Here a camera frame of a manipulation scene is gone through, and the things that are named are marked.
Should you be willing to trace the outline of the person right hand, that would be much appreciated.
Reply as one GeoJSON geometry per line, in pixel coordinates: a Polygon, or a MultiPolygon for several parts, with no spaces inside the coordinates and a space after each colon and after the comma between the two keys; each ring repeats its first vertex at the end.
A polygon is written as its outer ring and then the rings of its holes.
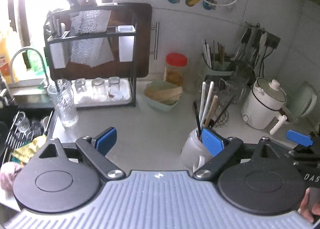
{"type": "Polygon", "coordinates": [[[313,215],[309,212],[308,204],[309,204],[309,195],[310,195],[310,188],[307,188],[305,191],[304,198],[300,204],[298,213],[308,222],[313,223],[314,218],[313,215]]]}

